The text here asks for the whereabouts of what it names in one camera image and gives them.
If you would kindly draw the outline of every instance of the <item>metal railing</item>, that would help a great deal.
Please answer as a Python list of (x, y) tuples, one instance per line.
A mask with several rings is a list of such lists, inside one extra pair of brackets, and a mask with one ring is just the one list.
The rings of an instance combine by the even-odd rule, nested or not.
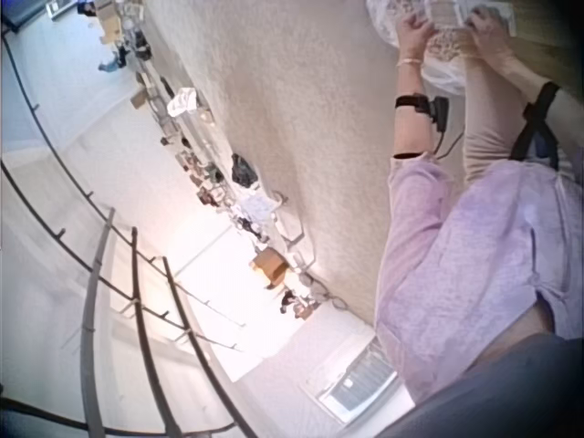
[[(10, 183), (10, 185), (12, 186), (12, 188), (14, 189), (14, 191), (16, 192), (16, 195), (20, 198), (20, 200), (22, 201), (22, 203), (25, 205), (25, 207), (28, 209), (28, 211), (33, 215), (33, 217), (35, 217), (35, 219), (38, 221), (38, 223), (41, 225), (41, 227), (47, 232), (47, 234), (49, 234), (53, 240), (55, 240), (55, 242), (58, 243), (58, 245), (63, 248), (63, 250), (65, 250), (65, 252), (67, 254), (69, 254), (71, 256), (71, 258), (73, 258), (76, 262), (78, 262), (86, 271), (88, 271), (89, 273), (91, 273), (92, 269), (91, 266), (89, 266), (79, 255), (77, 255), (67, 244), (65, 244), (62, 240), (62, 233), (55, 233), (49, 226), (48, 224), (45, 222), (45, 220), (40, 216), (40, 214), (38, 214), (37, 210), (35, 209), (35, 207), (32, 206), (32, 204), (27, 200), (27, 198), (25, 197), (25, 195), (22, 193), (22, 191), (20, 190), (20, 187), (18, 187), (18, 185), (16, 184), (16, 181), (14, 180), (13, 176), (10, 174), (10, 171), (8, 171), (8, 169), (6, 168), (5, 164), (3, 161), (0, 161), (0, 166), (2, 167), (2, 173), (5, 175), (6, 179), (8, 180), (8, 182)], [(119, 287), (114, 286), (113, 284), (111, 284), (109, 282), (108, 279), (104, 278), (103, 276), (99, 276), (99, 281), (101, 283), (103, 283), (104, 285), (106, 285), (107, 287), (109, 287), (111, 290), (113, 290), (114, 292), (116, 292), (118, 295), (120, 295), (121, 297), (124, 297), (125, 299), (127, 299), (130, 303), (130, 306), (133, 302), (133, 298), (128, 295), (127, 293), (125, 293), (123, 290), (121, 290)], [(179, 329), (181, 331), (184, 331), (184, 327), (180, 324), (177, 324), (174, 321), (171, 321), (169, 319), (166, 318), (166, 316), (168, 315), (168, 311), (164, 312), (164, 313), (158, 313), (154, 310), (152, 310), (151, 308), (147, 307), (147, 306), (142, 306), (143, 310), (151, 315), (153, 315), (154, 317), (156, 317), (157, 319), (160, 319), (161, 321), (164, 321), (165, 323), (175, 327), (176, 329)], [(124, 313), (126, 308), (123, 308), (122, 310), (119, 311), (119, 313)], [(235, 351), (240, 351), (240, 349), (235, 348), (234, 346), (230, 346), (230, 345), (225, 345), (222, 342), (218, 342), (216, 340), (212, 340), (207, 338), (204, 335), (200, 335), (200, 334), (195, 334), (195, 336), (197, 338), (206, 340), (214, 345), (218, 345), (221, 347), (224, 347), (226, 349), (232, 349)]]
[[(243, 325), (237, 323), (236, 321), (233, 321), (232, 319), (227, 317), (225, 314), (221, 313), (219, 310), (209, 306), (209, 304), (208, 304), (209, 301), (203, 302), (200, 298), (191, 294), (189, 291), (187, 291), (181, 285), (176, 285), (174, 282), (172, 273), (170, 271), (170, 268), (168, 265), (168, 260), (166, 259), (166, 257), (162, 258), (163, 263), (164, 263), (164, 267), (166, 270), (166, 273), (165, 273), (165, 272), (161, 271), (153, 263), (153, 261), (155, 260), (156, 257), (148, 258), (138, 250), (138, 247), (137, 247), (138, 246), (138, 230), (135, 227), (132, 228), (132, 240), (129, 241), (122, 234), (122, 232), (113, 224), (113, 214), (114, 214), (113, 209), (110, 210), (109, 216), (106, 217), (105, 214), (97, 207), (97, 205), (91, 199), (93, 192), (86, 193), (83, 190), (83, 188), (80, 186), (80, 184), (75, 179), (75, 177), (71, 174), (71, 172), (69, 171), (69, 169), (67, 168), (65, 163), (61, 160), (57, 151), (55, 150), (55, 148), (51, 144), (47, 134), (43, 130), (43, 127), (40, 124), (40, 122), (37, 118), (37, 115), (35, 114), (36, 108), (33, 108), (33, 106), (31, 105), (30, 99), (28, 98), (28, 96), (26, 94), (22, 80), (21, 80), (21, 78), (18, 74), (17, 68), (16, 68), (16, 63), (15, 63), (13, 54), (10, 50), (9, 45), (7, 44), (7, 41), (6, 41), (4, 35), (2, 35), (2, 39), (3, 39), (3, 42), (5, 44), (5, 48), (6, 48), (8, 56), (9, 56), (11, 65), (14, 69), (15, 74), (16, 74), (16, 79), (17, 79), (19, 88), (23, 94), (23, 97), (25, 98), (26, 105), (28, 106), (30, 113), (32, 114), (33, 119), (35, 120), (35, 123), (36, 123), (37, 127), (39, 128), (43, 138), (45, 139), (45, 142), (47, 143), (48, 148), (52, 151), (52, 153), (55, 156), (60, 167), (63, 169), (65, 174), (68, 176), (68, 178), (71, 180), (71, 182), (75, 185), (75, 187), (81, 193), (82, 197), (89, 203), (89, 205), (91, 205), (93, 210), (98, 214), (98, 216), (105, 223), (101, 238), (99, 240), (99, 245), (98, 245), (98, 248), (96, 251), (96, 255), (94, 257), (93, 265), (90, 266), (78, 254), (76, 254), (67, 244), (65, 244), (63, 242), (62, 237), (65, 234), (65, 229), (60, 230), (58, 233), (54, 232), (51, 229), (51, 227), (45, 222), (45, 220), (40, 216), (40, 214), (37, 212), (37, 210), (34, 208), (34, 206), (27, 200), (27, 198), (25, 197), (23, 192), (20, 190), (20, 188), (16, 184), (16, 181), (14, 180), (13, 176), (10, 174), (10, 171), (8, 171), (8, 169), (6, 168), (5, 163), (3, 161), (0, 161), (2, 173), (5, 175), (6, 179), (8, 180), (8, 182), (10, 183), (12, 188), (14, 189), (16, 195), (22, 201), (22, 203), (25, 205), (27, 210), (33, 215), (33, 217), (35, 217), (36, 221), (48, 233), (48, 235), (50, 235), (50, 237), (55, 242), (57, 242), (57, 244), (69, 256), (71, 256), (71, 258), (73, 258), (78, 264), (80, 264), (90, 274), (89, 284), (88, 284), (88, 294), (86, 296), (83, 322), (82, 322), (82, 328), (81, 328), (82, 329), (81, 354), (80, 354), (80, 361), (79, 361), (80, 368), (81, 368), (82, 399), (83, 399), (83, 405), (84, 405), (84, 413), (85, 413), (85, 417), (86, 417), (87, 422), (79, 422), (79, 421), (71, 420), (71, 419), (68, 419), (65, 417), (61, 417), (59, 415), (55, 415), (51, 412), (46, 412), (46, 411), (40, 410), (40, 409), (33, 407), (33, 406), (26, 405), (22, 402), (14, 401), (14, 400), (7, 399), (7, 398), (1, 399), (2, 410), (17, 412), (17, 413), (21, 413), (24, 415), (31, 415), (31, 416), (34, 416), (34, 417), (37, 417), (37, 418), (40, 418), (40, 419), (43, 419), (46, 421), (58, 423), (58, 424), (61, 424), (61, 425), (67, 426), (67, 427), (72, 427), (72, 428), (88, 431), (89, 436), (92, 438), (93, 437), (102, 438), (102, 437), (105, 437), (106, 434), (113, 435), (113, 436), (170, 436), (171, 438), (209, 436), (209, 435), (213, 435), (213, 433), (220, 433), (220, 432), (228, 431), (228, 430), (234, 428), (235, 426), (238, 426), (246, 437), (256, 438), (256, 434), (253, 432), (253, 430), (251, 429), (249, 424), (245, 421), (242, 414), (237, 410), (237, 408), (235, 407), (235, 405), (233, 404), (233, 402), (231, 401), (231, 399), (227, 395), (226, 391), (222, 387), (221, 383), (219, 382), (219, 380), (215, 376), (211, 366), (209, 365), (207, 358), (205, 357), (203, 349), (201, 348), (201, 346), (199, 345), (199, 343), (197, 341), (197, 338), (204, 339), (210, 343), (222, 346), (224, 348), (234, 349), (234, 350), (238, 350), (238, 349), (236, 349), (234, 346), (230, 347), (230, 346), (227, 346), (221, 342), (217, 342), (217, 341), (214, 341), (212, 339), (208, 339), (207, 337), (205, 337), (203, 335), (199, 335), (198, 333), (195, 333), (193, 331), (187, 317), (186, 317), (183, 303), (181, 301), (181, 297), (178, 295), (177, 288), (179, 288), (182, 292), (187, 294), (189, 297), (194, 298), (195, 300), (199, 301), (200, 303), (202, 303), (205, 306), (207, 306), (208, 308), (210, 308), (212, 311), (214, 311), (218, 315), (222, 316), (225, 319), (228, 319), (229, 321), (238, 325), (239, 327), (242, 327)], [(104, 278), (99, 273), (100, 267), (102, 264), (102, 257), (103, 257), (103, 254), (105, 252), (105, 246), (107, 243), (110, 229), (113, 230), (121, 238), (122, 241), (124, 241), (127, 245), (131, 246), (131, 250), (132, 250), (132, 255), (131, 255), (132, 288), (133, 288), (132, 297), (130, 297), (125, 292), (123, 292), (120, 288), (115, 287), (113, 284), (111, 284), (109, 282), (108, 279)], [(178, 310), (180, 317), (181, 317), (181, 320), (182, 320), (182, 326), (180, 324), (177, 324), (177, 323), (166, 318), (166, 316), (169, 314), (168, 311), (166, 311), (162, 314), (159, 314), (159, 313), (155, 312), (154, 310), (152, 310), (151, 308), (148, 308), (148, 307), (142, 305), (140, 285), (139, 285), (139, 280), (138, 280), (138, 257), (141, 257), (150, 266), (152, 266), (152, 268), (154, 268), (162, 276), (165, 276), (167, 278), (167, 281), (168, 281), (169, 286), (170, 286), (171, 291), (172, 291), (172, 296), (174, 298), (175, 305), (177, 307), (177, 310)], [(95, 382), (94, 354), (93, 354), (93, 332), (95, 331), (95, 329), (94, 329), (95, 300), (96, 300), (96, 296), (97, 296), (97, 288), (98, 288), (99, 282), (103, 283), (109, 289), (113, 290), (118, 295), (124, 297), (125, 299), (127, 299), (130, 302), (129, 305), (126, 306), (120, 313), (123, 313), (127, 308), (131, 307), (132, 305), (135, 308), (135, 317), (136, 317), (136, 324), (137, 324), (137, 330), (138, 330), (138, 336), (139, 336), (139, 343), (140, 343), (140, 347), (141, 347), (141, 353), (142, 353), (142, 357), (144, 359), (144, 365), (145, 365), (145, 368), (147, 371), (147, 375), (148, 375), (149, 383), (151, 385), (151, 390), (152, 390), (152, 394), (154, 396), (154, 400), (156, 401), (156, 405), (158, 407), (158, 410), (159, 410), (161, 417), (163, 419), (163, 422), (165, 424), (166, 431), (164, 433), (136, 433), (136, 432), (131, 432), (131, 431), (122, 431), (122, 430), (104, 427), (102, 424), (102, 420), (101, 420), (101, 417), (99, 414), (99, 401), (98, 401), (97, 391), (96, 391), (96, 386), (95, 386), (96, 382)], [(194, 352), (195, 352), (198, 360), (201, 363), (203, 371), (205, 372), (209, 381), (212, 383), (212, 385), (215, 389), (215, 392), (217, 393), (222, 404), (224, 405), (224, 407), (229, 411), (229, 413), (233, 417), (234, 422), (232, 422), (232, 423), (228, 424), (227, 426), (220, 428), (220, 429), (213, 429), (213, 430), (209, 430), (209, 431), (200, 431), (200, 432), (193, 432), (193, 433), (182, 433), (181, 429), (179, 428), (178, 424), (176, 423), (176, 421), (174, 420), (174, 418), (172, 416), (170, 406), (165, 398), (165, 395), (164, 395), (163, 390), (162, 390), (162, 386), (161, 386), (160, 381), (158, 379), (158, 375), (157, 375), (155, 365), (154, 365), (153, 356), (151, 353), (151, 348), (150, 348), (148, 336), (146, 333), (146, 324), (145, 324), (143, 312), (150, 313), (154, 317), (166, 322), (167, 324), (172, 325), (173, 327), (182, 330), (182, 335), (180, 336), (180, 338), (182, 336), (185, 336), (185, 335), (188, 336), (191, 344), (193, 345)]]
[(215, 376), (215, 373), (211, 366), (209, 365), (209, 362), (207, 361), (206, 357), (204, 356), (204, 351), (199, 345), (199, 342), (197, 341), (196, 337), (193, 335), (191, 323), (189, 322), (189, 319), (186, 316), (186, 312), (184, 311), (184, 306), (181, 301), (181, 297), (179, 296), (179, 293), (176, 290), (176, 285), (174, 284), (174, 278), (172, 277), (172, 271), (168, 263), (168, 259), (166, 257), (163, 257), (162, 261), (164, 262), (164, 269), (166, 270), (166, 276), (168, 277), (168, 285), (171, 289), (176, 309), (178, 310), (179, 315), (181, 316), (182, 324), (186, 327), (186, 334), (189, 337), (189, 341), (193, 346), (197, 358), (201, 362), (201, 366), (203, 367), (204, 373), (207, 375), (207, 379), (209, 379), (209, 381), (213, 385), (213, 388), (215, 389), (217, 396), (221, 399), (221, 402), (223, 403), (224, 407), (229, 411), (235, 423), (237, 423), (237, 425), (244, 433), (244, 435), (247, 438), (256, 438), (257, 437), (256, 433), (254, 433), (254, 431), (249, 426), (245, 418), (237, 410), (234, 403), (231, 401), (231, 399), (225, 392), (225, 389), (223, 388), (223, 386), (221, 386), (221, 383), (217, 379), (217, 376)]
[(150, 342), (148, 341), (148, 334), (146, 333), (146, 321), (144, 320), (144, 314), (142, 313), (141, 295), (140, 295), (140, 281), (138, 279), (138, 229), (133, 227), (131, 229), (131, 283), (134, 298), (134, 308), (136, 310), (136, 328), (138, 329), (138, 340), (140, 342), (140, 350), (142, 352), (142, 358), (144, 359), (144, 368), (146, 368), (146, 375), (148, 376), (148, 383), (154, 396), (154, 401), (156, 402), (156, 407), (158, 412), (162, 417), (164, 422), (164, 427), (170, 438), (180, 438), (183, 433), (181, 428), (174, 420), (172, 415), (171, 407), (166, 400), (164, 395), (164, 390), (160, 379), (158, 378), (158, 372), (156, 371), (156, 366), (154, 365), (154, 357), (152, 356), (152, 351), (150, 348)]
[[(38, 409), (29, 404), (22, 403), (20, 401), (12, 400), (6, 397), (0, 397), (0, 409), (6, 412), (19, 413), (21, 415), (27, 415), (30, 417), (35, 417), (46, 422), (52, 422), (54, 424), (59, 424), (61, 426), (69, 427), (71, 429), (77, 429), (80, 431), (89, 432), (89, 426), (85, 422), (79, 422), (77, 420), (72, 420), (61, 415), (56, 415), (55, 413), (44, 411)], [(213, 436), (216, 433), (223, 433), (230, 431), (235, 427), (234, 422), (230, 422), (224, 427), (219, 427), (216, 429), (209, 429), (206, 431), (197, 432), (187, 432), (183, 433), (183, 438), (204, 438), (209, 435)], [(125, 431), (122, 429), (114, 429), (111, 427), (104, 427), (106, 435), (108, 436), (136, 436), (136, 437), (152, 437), (152, 438), (166, 438), (168, 435), (165, 432), (135, 432), (135, 431)]]
[[(88, 204), (91, 206), (91, 208), (98, 214), (98, 216), (101, 218), (101, 220), (105, 223), (107, 222), (108, 218), (106, 217), (106, 215), (99, 209), (99, 207), (95, 204), (95, 202), (91, 199), (91, 197), (93, 196), (93, 192), (86, 192), (85, 190), (83, 190), (83, 187), (81, 187), (81, 184), (79, 184), (79, 182), (77, 181), (77, 179), (75, 178), (75, 176), (73, 176), (73, 174), (71, 173), (71, 171), (68, 169), (68, 167), (65, 165), (65, 163), (63, 162), (63, 160), (61, 159), (60, 155), (58, 154), (57, 150), (55, 149), (55, 147), (53, 146), (53, 143), (51, 142), (51, 140), (48, 138), (47, 133), (45, 132), (42, 124), (40, 123), (40, 120), (38, 119), (38, 116), (36, 114), (36, 110), (38, 108), (38, 105), (33, 106), (30, 98), (28, 97), (28, 95), (26, 94), (26, 90), (25, 90), (25, 86), (22, 82), (22, 79), (20, 78), (20, 74), (18, 73), (18, 67), (16, 66), (16, 61), (14, 58), (14, 55), (12, 53), (12, 50), (10, 48), (10, 45), (8, 44), (8, 41), (6, 40), (5, 35), (2, 35), (2, 41), (5, 45), (6, 48), (6, 54), (8, 55), (8, 58), (10, 60), (10, 65), (12, 66), (12, 69), (15, 72), (15, 77), (16, 77), (16, 82), (18, 83), (18, 87), (20, 88), (20, 92), (23, 95), (23, 98), (25, 99), (26, 102), (26, 106), (28, 107), (28, 110), (30, 111), (30, 114), (33, 117), (33, 120), (35, 121), (36, 126), (38, 127), (38, 130), (40, 131), (43, 139), (45, 140), (45, 143), (47, 144), (47, 147), (51, 150), (53, 156), (55, 157), (55, 160), (57, 160), (58, 165), (61, 167), (61, 169), (63, 170), (63, 172), (65, 173), (65, 175), (69, 178), (69, 180), (73, 183), (73, 185), (75, 186), (75, 188), (79, 191), (79, 193), (81, 193), (81, 196), (83, 197), (83, 199), (85, 199)], [(120, 239), (128, 246), (131, 246), (131, 241), (130, 239), (128, 239), (121, 231), (118, 227), (116, 227), (114, 224), (112, 225), (111, 229), (116, 233), (116, 235), (118, 235), (120, 237)], [(145, 254), (143, 254), (142, 252), (138, 251), (138, 256), (144, 260), (146, 263), (148, 263), (148, 265), (150, 265), (152, 267), (152, 269), (154, 269), (156, 272), (158, 272), (161, 276), (166, 276), (164, 274), (164, 272), (157, 267), (154, 264), (154, 261), (156, 260), (157, 256), (154, 257), (147, 257)], [(187, 294), (189, 297), (193, 298), (194, 300), (196, 300), (197, 302), (201, 303), (202, 305), (206, 306), (207, 308), (209, 308), (211, 311), (213, 311), (214, 313), (216, 313), (217, 315), (219, 315), (220, 317), (224, 318), (225, 320), (229, 321), (232, 324), (235, 324), (236, 326), (242, 328), (245, 326), (245, 324), (240, 324), (237, 321), (234, 321), (233, 319), (229, 318), (226, 314), (224, 314), (223, 312), (221, 312), (220, 310), (214, 308), (213, 306), (211, 306), (209, 304), (209, 300), (203, 301), (202, 299), (198, 298), (195, 294), (189, 292), (185, 287), (183, 287), (182, 285), (177, 285), (177, 287), (184, 292), (185, 294)]]
[[(99, 247), (98, 247), (98, 251), (96, 252), (93, 266), (89, 266), (85, 261), (83, 261), (83, 259), (81, 259), (81, 257), (79, 257), (71, 248), (69, 248), (62, 241), (62, 239), (61, 239), (62, 234), (55, 233), (48, 226), (48, 224), (45, 222), (45, 220), (40, 216), (40, 214), (38, 214), (37, 210), (27, 200), (27, 198), (24, 196), (24, 194), (20, 190), (20, 187), (18, 187), (18, 185), (16, 184), (16, 181), (14, 180), (13, 176), (10, 174), (10, 171), (8, 171), (8, 169), (6, 168), (4, 162), (0, 161), (0, 167), (2, 168), (2, 173), (5, 175), (10, 186), (14, 189), (16, 195), (20, 198), (22, 203), (25, 205), (25, 207), (28, 209), (28, 211), (33, 215), (33, 217), (36, 218), (36, 220), (41, 225), (41, 227), (53, 238), (53, 240), (55, 240), (59, 244), (59, 246), (61, 246), (61, 248), (63, 248), (65, 250), (66, 253), (68, 253), (74, 260), (76, 260), (82, 267), (84, 267), (90, 273), (89, 285), (88, 285), (89, 292), (88, 292), (88, 296), (86, 297), (86, 307), (87, 306), (91, 307), (91, 302), (93, 302), (93, 306), (95, 305), (95, 301), (94, 301), (95, 297), (93, 297), (92, 293), (90, 293), (90, 290), (96, 290), (96, 292), (97, 292), (98, 281), (101, 281), (106, 286), (109, 286), (111, 288), (111, 290), (114, 290), (115, 292), (119, 293), (122, 297), (125, 297), (126, 299), (128, 299), (130, 301), (130, 304), (131, 305), (133, 304), (133, 306), (135, 308), (142, 357), (144, 358), (144, 364), (146, 366), (146, 371), (148, 374), (149, 382), (151, 384), (152, 393), (154, 395), (154, 400), (156, 401), (156, 404), (159, 408), (159, 411), (161, 412), (161, 416), (162, 416), (164, 423), (166, 425), (167, 432), (165, 434), (154, 434), (154, 435), (140, 434), (140, 433), (136, 433), (136, 434), (129, 433), (129, 434), (122, 434), (122, 435), (117, 435), (117, 436), (171, 436), (172, 438), (178, 438), (178, 437), (183, 437), (183, 436), (201, 436), (200, 435), (201, 433), (187, 433), (187, 434), (182, 433), (180, 431), (180, 429), (178, 428), (178, 425), (176, 425), (176, 422), (172, 418), (172, 414), (170, 412), (168, 402), (166, 401), (166, 399), (164, 397), (164, 394), (162, 392), (162, 386), (160, 385), (160, 382), (158, 381), (156, 369), (154, 368), (153, 357), (151, 355), (150, 345), (148, 342), (148, 337), (147, 337), (146, 329), (145, 329), (145, 321), (144, 321), (143, 313), (142, 313), (143, 311), (146, 311), (146, 312), (152, 314), (153, 316), (155, 316), (156, 318), (159, 318), (159, 319), (165, 321), (166, 323), (171, 324), (174, 327), (182, 330), (183, 334), (188, 335), (189, 340), (191, 341), (191, 343), (194, 347), (195, 354), (196, 354), (198, 360), (201, 362), (201, 366), (202, 366), (205, 374), (209, 378), (211, 384), (213, 385), (215, 391), (217, 392), (217, 395), (218, 395), (219, 399), (221, 400), (222, 404), (225, 406), (225, 408), (232, 415), (235, 423), (240, 427), (240, 429), (245, 434), (245, 436), (247, 436), (248, 438), (256, 438), (256, 435), (251, 430), (249, 425), (246, 423), (244, 417), (237, 410), (237, 408), (235, 407), (235, 405), (233, 404), (233, 402), (231, 401), (231, 399), (229, 398), (229, 396), (227, 395), (227, 393), (225, 392), (225, 390), (221, 386), (221, 383), (215, 377), (214, 372), (211, 369), (211, 366), (209, 365), (208, 360), (204, 356), (204, 352), (201, 349), (201, 346), (198, 344), (196, 339), (201, 338), (204, 340), (208, 340), (208, 341), (212, 342), (213, 344), (221, 345), (221, 346), (228, 348), (228, 349), (235, 349), (235, 348), (226, 346), (225, 344), (222, 344), (220, 342), (213, 341), (211, 339), (208, 339), (205, 336), (198, 335), (197, 333), (195, 333), (193, 331), (188, 319), (186, 318), (183, 304), (180, 301), (180, 297), (178, 296), (178, 292), (176, 290), (176, 285), (174, 284), (172, 273), (170, 272), (170, 268), (168, 267), (168, 261), (166, 260), (166, 257), (164, 257), (162, 260), (164, 262), (164, 266), (167, 269), (167, 273), (169, 275), (168, 276), (169, 285), (171, 286), (172, 296), (174, 298), (174, 302), (176, 304), (177, 311), (179, 312), (179, 315), (180, 315), (182, 323), (183, 323), (182, 326), (180, 324), (176, 324), (175, 322), (167, 319), (166, 315), (168, 314), (168, 312), (165, 312), (164, 314), (161, 315), (161, 314), (158, 314), (157, 312), (155, 312), (154, 310), (147, 308), (146, 306), (143, 306), (141, 303), (140, 286), (138, 284), (138, 267), (137, 267), (138, 252), (136, 250), (138, 231), (136, 230), (136, 228), (132, 229), (133, 294), (132, 294), (132, 297), (130, 297), (126, 293), (124, 293), (123, 291), (118, 289), (117, 287), (114, 287), (108, 280), (106, 280), (105, 278), (103, 278), (99, 274), (99, 268), (100, 268), (101, 263), (102, 263), (101, 258), (103, 256), (103, 252), (105, 251), (105, 241), (107, 239), (109, 228), (110, 228), (111, 222), (113, 220), (113, 210), (110, 212), (108, 222), (106, 223), (106, 226), (104, 227), (104, 231), (102, 232), (102, 236), (101, 236), (101, 239), (99, 241)], [(64, 425), (69, 425), (70, 427), (76, 427), (76, 428), (82, 429), (82, 430), (88, 430), (90, 433), (89, 436), (91, 436), (93, 438), (93, 437), (103, 437), (103, 436), (105, 436), (105, 434), (109, 434), (109, 435), (116, 435), (116, 434), (108, 432), (108, 430), (111, 430), (111, 429), (103, 427), (103, 425), (101, 424), (101, 419), (99, 416), (99, 405), (98, 405), (98, 400), (97, 400), (97, 393), (94, 392), (95, 391), (95, 374), (92, 372), (92, 369), (93, 369), (93, 349), (92, 349), (92, 345), (91, 345), (94, 328), (93, 328), (93, 320), (92, 320), (93, 315), (91, 315), (91, 314), (92, 314), (91, 309), (86, 311), (86, 309), (84, 308), (84, 318), (83, 318), (83, 322), (82, 322), (83, 333), (82, 333), (82, 337), (81, 337), (81, 339), (82, 339), (81, 340), (82, 353), (81, 353), (81, 360), (80, 360), (82, 397), (83, 397), (83, 403), (84, 403), (84, 412), (86, 414), (86, 420), (88, 421), (88, 423), (76, 422), (76, 421), (69, 420), (69, 419), (63, 420), (63, 417), (60, 417), (60, 418), (64, 422), (59, 422), (59, 423), (64, 424)], [(88, 339), (86, 339), (86, 336), (91, 337), (91, 342), (89, 344), (88, 344)], [(5, 406), (7, 406), (7, 407), (12, 406), (14, 409), (8, 409), (8, 408), (5, 408)], [(43, 411), (39, 410), (38, 408), (27, 406), (27, 405), (24, 405), (23, 403), (19, 403), (17, 401), (5, 401), (5, 399), (3, 399), (2, 409), (8, 409), (8, 410), (20, 412), (17, 408), (15, 408), (18, 406), (20, 406), (24, 410), (24, 413), (28, 412), (29, 415), (34, 415), (34, 416), (37, 416), (39, 418), (43, 418), (43, 419), (48, 420), (48, 421), (52, 421), (51, 418), (55, 419), (58, 417), (58, 416), (53, 415), (53, 414), (48, 414), (47, 412), (45, 412), (45, 414), (46, 414), (45, 416), (42, 416), (41, 413)]]
[(93, 355), (93, 333), (95, 332), (95, 304), (98, 299), (99, 272), (103, 262), (103, 255), (106, 251), (108, 236), (110, 235), (111, 223), (115, 210), (109, 210), (108, 221), (103, 227), (103, 232), (99, 238), (98, 249), (96, 250), (91, 268), (91, 275), (88, 282), (88, 293), (85, 296), (83, 306), (83, 320), (81, 322), (81, 345), (80, 345), (80, 376), (81, 376), (81, 397), (83, 399), (83, 412), (85, 420), (88, 422), (89, 436), (105, 438), (106, 433), (101, 421), (99, 412), (98, 388), (95, 382), (95, 360)]

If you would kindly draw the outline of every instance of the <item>woman's hand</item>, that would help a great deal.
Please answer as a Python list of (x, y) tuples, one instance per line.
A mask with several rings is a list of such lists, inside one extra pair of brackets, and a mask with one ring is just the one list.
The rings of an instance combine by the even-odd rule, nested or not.
[(408, 14), (398, 21), (396, 30), (400, 42), (400, 59), (423, 61), (428, 40), (436, 33), (433, 24), (417, 18), (416, 14)]
[(468, 17), (467, 25), (479, 53), (494, 71), (502, 74), (509, 63), (516, 61), (515, 53), (509, 46), (507, 24), (496, 9), (476, 7)]

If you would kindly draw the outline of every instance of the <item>floor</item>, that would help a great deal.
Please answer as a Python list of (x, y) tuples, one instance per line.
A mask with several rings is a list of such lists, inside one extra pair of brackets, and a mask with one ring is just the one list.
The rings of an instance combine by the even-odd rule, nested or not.
[[(165, 57), (179, 85), (196, 84), (214, 112), (208, 141), (227, 159), (231, 150), (243, 155), (268, 192), (289, 198), (279, 220), (290, 236), (303, 224), (308, 238), (298, 248), (307, 262), (316, 258), (311, 272), (372, 322), (391, 219), (397, 50), (376, 34), (365, 1), (145, 3), (146, 33), (159, 40), (154, 56)], [(527, 0), (513, 4), (521, 57), (573, 89), (576, 70), (555, 18)], [(451, 97), (445, 145), (463, 124), (464, 99)], [(443, 164), (460, 190), (460, 146)]]

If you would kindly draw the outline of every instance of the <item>black wrist strap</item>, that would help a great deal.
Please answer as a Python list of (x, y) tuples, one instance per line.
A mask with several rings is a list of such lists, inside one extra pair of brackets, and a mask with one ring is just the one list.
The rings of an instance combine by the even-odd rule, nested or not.
[(517, 137), (509, 160), (523, 161), (527, 157), (531, 141), (536, 135), (536, 132), (539, 132), (546, 141), (551, 167), (555, 170), (558, 169), (558, 139), (556, 139), (556, 136), (546, 124), (549, 107), (556, 98), (558, 90), (558, 85), (553, 82), (548, 82), (539, 92), (536, 103), (533, 105), (527, 104), (523, 112), (523, 117), (527, 120), (527, 125), (521, 131), (519, 137)]
[(395, 100), (395, 108), (414, 107), (416, 112), (431, 115), (430, 101), (423, 94), (412, 94), (410, 96), (399, 96)]

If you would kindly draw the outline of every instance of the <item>pink shirt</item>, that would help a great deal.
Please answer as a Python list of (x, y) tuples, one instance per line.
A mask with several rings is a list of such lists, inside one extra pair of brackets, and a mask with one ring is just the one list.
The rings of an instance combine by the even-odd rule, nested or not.
[(461, 376), (534, 306), (582, 337), (582, 191), (541, 164), (496, 162), (449, 209), (430, 154), (392, 161), (376, 330), (420, 402)]

